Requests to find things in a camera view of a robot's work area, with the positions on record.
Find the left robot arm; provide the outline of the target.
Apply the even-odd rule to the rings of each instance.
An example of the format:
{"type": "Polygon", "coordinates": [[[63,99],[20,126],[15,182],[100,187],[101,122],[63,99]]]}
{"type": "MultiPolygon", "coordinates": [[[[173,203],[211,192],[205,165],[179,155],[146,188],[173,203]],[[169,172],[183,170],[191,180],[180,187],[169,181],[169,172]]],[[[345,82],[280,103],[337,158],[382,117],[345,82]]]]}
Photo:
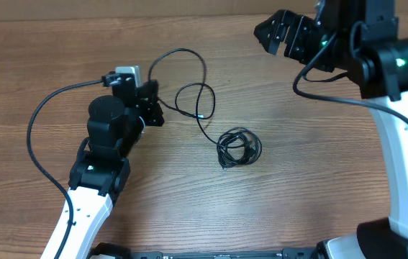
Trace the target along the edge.
{"type": "Polygon", "coordinates": [[[70,170],[67,201],[43,258],[86,258],[130,175],[127,159],[147,126],[164,123],[158,82],[137,82],[134,73],[102,76],[112,94],[89,104],[88,137],[70,170]]]}

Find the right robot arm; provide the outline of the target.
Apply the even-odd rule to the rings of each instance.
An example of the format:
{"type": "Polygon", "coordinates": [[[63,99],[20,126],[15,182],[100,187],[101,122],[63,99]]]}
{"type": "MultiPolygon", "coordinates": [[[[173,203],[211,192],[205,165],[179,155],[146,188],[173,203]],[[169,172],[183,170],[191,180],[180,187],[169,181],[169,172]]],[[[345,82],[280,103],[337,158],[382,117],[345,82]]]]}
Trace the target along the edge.
{"type": "Polygon", "coordinates": [[[398,36],[393,1],[318,1],[310,18],[279,10],[254,29],[264,50],[303,68],[298,80],[317,69],[355,83],[359,99],[339,104],[367,108],[376,124],[390,189],[388,217],[358,225],[354,234],[323,240],[296,252],[299,258],[408,258],[408,38],[398,36]]]}

